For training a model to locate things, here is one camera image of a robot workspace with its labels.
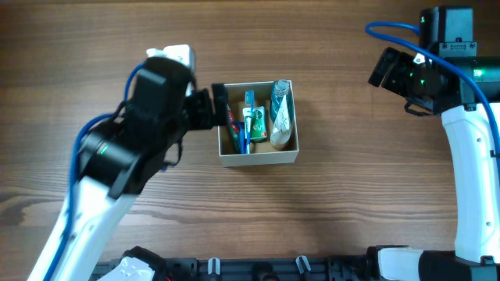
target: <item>open box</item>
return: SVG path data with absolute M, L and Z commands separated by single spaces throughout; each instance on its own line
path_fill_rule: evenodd
M 265 165 L 278 163 L 292 163 L 298 154 L 298 135 L 297 135 L 297 119 L 295 116 L 295 103 L 293 88 L 289 80 L 290 91 L 288 97 L 291 102 L 291 121 L 293 129 L 291 131 L 290 140 L 287 147 L 283 151 L 278 151 L 271 146 L 270 133 L 273 130 L 273 122 L 270 118 L 270 100 L 271 91 L 273 90 L 273 81 L 258 82 L 258 83 L 243 83 L 243 84 L 225 84 L 227 95 L 229 98 L 229 106 L 234 114 L 234 118 L 238 121 L 243 121 L 243 108 L 245 105 L 245 92 L 254 91 L 255 107 L 264 106 L 266 109 L 266 130 L 267 139 L 261 143 L 251 144 L 251 154 L 242 155 L 236 154 L 234 150 L 233 140 L 226 126 L 219 127 L 219 156 L 224 167 L 241 166 L 241 165 Z

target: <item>wooden table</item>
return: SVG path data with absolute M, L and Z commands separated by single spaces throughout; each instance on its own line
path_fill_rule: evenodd
M 402 98 L 366 82 L 388 44 L 365 24 L 417 23 L 437 1 L 60 3 L 0 6 L 0 280 L 26 279 L 36 262 L 78 130 L 116 107 L 147 48 L 171 44 L 197 52 L 201 87 L 292 80 L 300 153 L 225 169 L 216 130 L 188 133 L 181 164 L 149 181 L 103 261 L 136 245 L 196 258 L 453 248 L 441 120 L 405 114 Z M 478 55 L 498 55 L 499 8 L 476 6 Z

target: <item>cardboard box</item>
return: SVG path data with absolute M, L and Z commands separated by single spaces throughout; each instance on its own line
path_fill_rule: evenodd
M 243 108 L 246 107 L 245 92 L 255 92 L 254 106 L 264 105 L 266 108 L 265 118 L 268 137 L 265 142 L 252 143 L 251 154 L 235 154 L 233 140 L 230 137 L 228 128 L 226 126 L 219 127 L 219 156 L 224 167 L 295 162 L 295 158 L 297 158 L 298 155 L 297 118 L 295 115 L 295 102 L 291 81 L 289 80 L 288 83 L 290 84 L 290 93 L 288 97 L 291 99 L 291 107 L 293 108 L 293 112 L 291 113 L 293 130 L 288 146 L 283 151 L 277 151 L 270 143 L 270 133 L 273 130 L 273 122 L 271 121 L 269 110 L 273 81 L 225 85 L 229 98 L 229 106 L 235 119 L 238 121 L 243 121 Z

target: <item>blue cable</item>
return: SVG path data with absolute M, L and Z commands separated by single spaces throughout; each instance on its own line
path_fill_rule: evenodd
M 125 84 L 125 95 L 123 96 L 126 101 L 128 98 L 128 92 L 130 89 L 130 84 L 135 76 L 135 74 L 145 65 L 145 62 L 139 64 L 132 70 L 130 76 L 128 77 L 127 83 Z M 64 226 L 64 230 L 62 232 L 61 243 L 55 252 L 54 258 L 50 266 L 45 273 L 44 281 L 50 281 L 52 276 L 54 275 L 55 270 L 57 269 L 57 265 L 61 261 L 61 257 L 64 254 L 64 250 L 66 249 L 66 245 L 70 240 L 71 229 L 73 228 L 73 215 L 74 215 L 74 185 L 78 180 L 78 162 L 77 156 L 78 151 L 80 150 L 80 143 L 84 138 L 85 134 L 92 128 L 95 124 L 101 122 L 102 120 L 108 119 L 111 117 L 112 113 L 102 114 L 90 120 L 83 128 L 81 128 L 80 132 L 77 135 L 77 139 L 73 145 L 73 152 L 71 154 L 71 162 L 70 162 L 70 186 L 68 188 L 68 214 L 66 219 L 66 225 Z
M 444 59 L 432 54 L 428 50 L 425 50 L 413 43 L 410 43 L 406 40 L 403 40 L 401 38 L 397 38 L 391 35 L 386 35 L 386 34 L 380 34 L 375 31 L 372 31 L 372 27 L 401 27 L 405 29 L 410 29 L 416 34 L 419 33 L 418 29 L 419 27 L 412 27 L 408 24 L 404 23 L 391 23 L 391 22 L 374 22 L 374 23 L 369 23 L 365 27 L 365 32 L 367 32 L 369 35 L 384 40 L 384 41 L 389 41 L 392 43 L 399 44 L 401 46 L 407 47 L 408 49 L 418 52 L 422 54 L 424 57 L 428 59 L 432 59 L 433 62 L 436 62 L 438 65 L 446 68 L 449 70 L 451 73 L 455 74 L 456 76 L 460 77 L 464 82 L 466 82 L 469 87 L 472 88 L 474 93 L 476 94 L 477 98 L 479 98 L 481 104 L 484 106 L 484 111 L 486 112 L 486 116 L 488 118 L 489 124 L 490 124 L 490 129 L 491 129 L 491 135 L 493 136 L 493 143 L 495 147 L 493 148 L 493 151 L 495 154 L 500 153 L 500 135 L 498 133 L 498 125 L 497 121 L 495 118 L 495 115 L 493 114 L 493 110 L 491 109 L 490 103 L 486 96 L 484 95 L 483 91 L 477 86 L 476 82 L 472 80 L 466 73 L 464 73 L 460 68 L 452 65 L 450 62 L 445 61 Z M 500 158 L 497 157 L 497 170 L 498 170 L 498 178 L 500 179 Z

